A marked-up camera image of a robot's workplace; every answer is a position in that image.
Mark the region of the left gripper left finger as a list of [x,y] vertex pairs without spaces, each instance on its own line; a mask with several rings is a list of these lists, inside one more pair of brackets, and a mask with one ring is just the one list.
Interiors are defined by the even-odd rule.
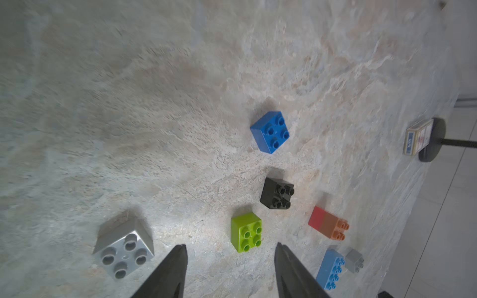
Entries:
[[176,245],[132,298],[182,298],[187,266],[186,245]]

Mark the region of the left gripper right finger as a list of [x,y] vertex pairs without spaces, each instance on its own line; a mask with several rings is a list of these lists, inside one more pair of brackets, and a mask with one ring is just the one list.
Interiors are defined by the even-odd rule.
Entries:
[[280,298],[330,298],[286,245],[277,243],[274,260]]

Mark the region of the light blue long lego brick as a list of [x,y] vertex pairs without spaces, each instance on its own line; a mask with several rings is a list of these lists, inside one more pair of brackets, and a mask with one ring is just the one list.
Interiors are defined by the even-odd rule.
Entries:
[[324,290],[334,290],[344,266],[345,258],[339,252],[335,250],[326,251],[316,281]]

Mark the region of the small grey lego brick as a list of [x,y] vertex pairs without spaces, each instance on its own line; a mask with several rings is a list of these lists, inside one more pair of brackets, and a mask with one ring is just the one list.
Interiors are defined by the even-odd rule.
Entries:
[[359,273],[363,269],[363,264],[363,255],[354,249],[351,249],[345,257],[345,267],[353,274]]

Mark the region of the red orange lego brick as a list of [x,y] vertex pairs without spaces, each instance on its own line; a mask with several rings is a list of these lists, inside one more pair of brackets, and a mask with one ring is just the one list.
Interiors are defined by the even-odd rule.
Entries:
[[345,232],[350,228],[349,223],[324,209],[315,206],[308,225],[331,240],[345,240]]

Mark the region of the lime green lego brick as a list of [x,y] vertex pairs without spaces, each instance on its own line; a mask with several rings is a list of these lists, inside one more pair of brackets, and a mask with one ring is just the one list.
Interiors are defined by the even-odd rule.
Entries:
[[238,253],[262,244],[262,220],[253,212],[231,218],[231,243]]

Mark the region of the black lego brick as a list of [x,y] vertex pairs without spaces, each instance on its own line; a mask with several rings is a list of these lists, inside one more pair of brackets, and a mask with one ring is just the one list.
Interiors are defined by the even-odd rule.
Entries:
[[291,206],[294,185],[275,178],[267,177],[263,186],[260,202],[269,209],[287,210]]

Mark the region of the dark blue lego brick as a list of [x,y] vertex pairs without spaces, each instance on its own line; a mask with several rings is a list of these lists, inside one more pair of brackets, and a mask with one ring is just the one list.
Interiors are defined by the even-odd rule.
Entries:
[[254,123],[250,130],[260,151],[273,154],[290,137],[283,114],[270,111]]

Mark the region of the black stand with round disc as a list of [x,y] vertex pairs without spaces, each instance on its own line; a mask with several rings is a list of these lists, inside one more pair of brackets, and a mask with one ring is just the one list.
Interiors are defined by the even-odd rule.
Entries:
[[433,120],[429,144],[419,152],[419,161],[423,163],[432,162],[439,154],[443,145],[477,148],[477,141],[446,139],[447,126],[445,120],[439,117],[434,117]]

